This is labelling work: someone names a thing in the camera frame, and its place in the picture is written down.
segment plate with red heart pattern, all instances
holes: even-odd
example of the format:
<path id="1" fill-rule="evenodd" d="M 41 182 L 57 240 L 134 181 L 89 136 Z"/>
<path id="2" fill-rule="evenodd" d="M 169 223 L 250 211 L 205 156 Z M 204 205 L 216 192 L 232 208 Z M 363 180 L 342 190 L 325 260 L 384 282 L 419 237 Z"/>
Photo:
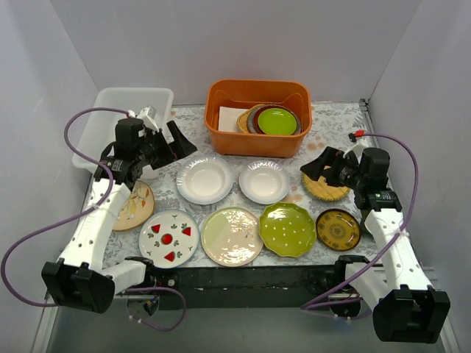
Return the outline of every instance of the plate with red heart pattern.
<path id="1" fill-rule="evenodd" d="M 193 217 L 180 210 L 154 214 L 142 226 L 139 250 L 158 268 L 182 265 L 193 256 L 199 243 L 199 228 Z"/>

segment lace tablecloth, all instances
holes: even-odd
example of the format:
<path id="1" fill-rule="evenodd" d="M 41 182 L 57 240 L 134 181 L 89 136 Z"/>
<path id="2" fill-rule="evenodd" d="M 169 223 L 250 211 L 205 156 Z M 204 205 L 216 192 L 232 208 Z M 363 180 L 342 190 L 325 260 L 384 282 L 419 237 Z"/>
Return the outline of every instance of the lace tablecloth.
<path id="1" fill-rule="evenodd" d="M 353 203 L 353 192 L 338 202 L 322 202 L 307 193 L 301 183 L 300 166 L 317 158 L 324 147 L 332 146 L 338 149 L 347 149 L 351 146 L 347 134 L 357 129 L 367 129 L 366 121 L 361 114 L 360 107 L 356 103 L 315 103 L 313 104 L 313 124 L 311 131 L 305 136 L 299 152 L 290 159 L 273 159 L 281 164 L 291 178 L 291 191 L 284 201 L 293 202 L 309 211 L 313 219 L 328 208 L 340 208 L 352 213 L 360 220 L 360 213 Z M 208 130 L 203 121 L 205 108 L 201 107 L 175 107 L 171 111 L 172 118 L 176 121 L 183 134 L 198 148 L 196 154 L 213 154 Z M 220 202 L 211 205 L 198 205 L 187 202 L 177 191 L 175 178 L 180 166 L 185 160 L 180 160 L 164 168 L 159 169 L 156 179 L 144 180 L 152 188 L 155 195 L 155 212 L 169 208 L 181 209 L 190 213 L 198 222 L 200 229 L 211 213 L 224 207 L 238 206 L 247 208 L 256 216 L 260 216 L 264 206 L 250 201 L 241 192 L 238 185 L 238 176 L 241 169 L 259 157 L 235 157 L 222 156 L 231 164 L 235 182 L 230 194 Z M 138 248 L 138 237 L 141 228 L 125 232 L 113 232 L 107 243 L 104 257 L 104 267 L 120 263 L 127 256 L 141 256 Z M 360 244 L 349 252 L 334 252 L 320 243 L 315 242 L 312 250 L 298 258 L 279 257 L 266 248 L 248 266 L 267 265 L 330 265 L 340 254 L 358 254 L 372 259 L 377 248 L 371 236 L 364 235 Z M 183 267 L 216 267 L 219 266 L 209 259 L 203 250 L 201 243 L 194 256 L 183 264 Z"/>

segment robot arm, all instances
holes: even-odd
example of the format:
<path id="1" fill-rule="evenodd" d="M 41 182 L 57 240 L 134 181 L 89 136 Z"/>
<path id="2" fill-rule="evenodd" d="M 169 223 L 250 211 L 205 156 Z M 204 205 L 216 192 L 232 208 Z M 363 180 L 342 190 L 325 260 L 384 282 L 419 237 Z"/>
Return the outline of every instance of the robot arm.
<path id="1" fill-rule="evenodd" d="M 301 167 L 312 180 L 322 175 L 330 186 L 354 190 L 355 205 L 380 250 L 403 223 L 399 199 L 387 188 L 388 169 L 389 154 L 382 149 L 367 148 L 364 143 L 357 143 L 347 153 L 327 147 L 318 159 Z M 435 343 L 450 309 L 450 300 L 446 292 L 433 289 L 417 261 L 407 232 L 400 233 L 381 260 L 387 284 L 372 268 L 350 283 L 373 311 L 377 336 L 382 341 Z M 336 261 L 336 270 L 343 271 L 338 275 L 347 279 L 367 263 L 365 257 L 343 255 Z"/>
<path id="2" fill-rule="evenodd" d="M 144 108 L 137 118 L 118 121 L 116 142 L 102 153 L 101 162 L 113 173 L 113 187 L 106 202 L 79 221 L 77 230 L 56 263 L 47 262 L 41 272 L 53 300 L 58 305 L 103 313 L 115 294 L 143 282 L 151 283 L 151 260 L 128 257 L 124 262 L 102 270 L 103 255 L 113 225 L 123 203 L 142 175 L 142 168 L 157 169 L 196 151 L 170 121 L 174 141 L 167 143 L 154 122 L 155 110 Z M 105 195 L 110 184 L 106 172 L 98 167 L 93 175 L 86 208 Z"/>

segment light green plate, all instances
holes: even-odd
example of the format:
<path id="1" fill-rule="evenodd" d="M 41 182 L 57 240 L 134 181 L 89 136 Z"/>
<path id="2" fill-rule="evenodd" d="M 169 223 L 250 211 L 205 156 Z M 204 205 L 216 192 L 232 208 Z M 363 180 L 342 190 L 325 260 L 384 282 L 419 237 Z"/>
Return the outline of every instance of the light green plate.
<path id="1" fill-rule="evenodd" d="M 258 126 L 267 135 L 291 135 L 296 131 L 296 118 L 288 110 L 269 108 L 258 116 Z"/>
<path id="2" fill-rule="evenodd" d="M 278 202 L 260 217 L 260 237 L 265 246 L 280 256 L 299 257 L 316 241 L 316 224 L 307 210 Z"/>

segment orange plastic bin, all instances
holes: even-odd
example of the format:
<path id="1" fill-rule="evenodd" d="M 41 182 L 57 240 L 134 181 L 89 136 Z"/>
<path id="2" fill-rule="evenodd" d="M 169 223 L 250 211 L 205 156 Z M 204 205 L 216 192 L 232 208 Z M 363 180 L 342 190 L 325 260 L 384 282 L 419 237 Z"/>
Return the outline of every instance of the orange plastic bin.
<path id="1" fill-rule="evenodd" d="M 301 120 L 297 135 L 262 135 L 218 130 L 219 108 L 246 108 L 256 104 L 279 104 L 293 111 Z M 259 157 L 293 157 L 312 126 L 311 95 L 296 82 L 223 79 L 214 83 L 208 94 L 205 124 L 211 143 L 220 154 Z"/>

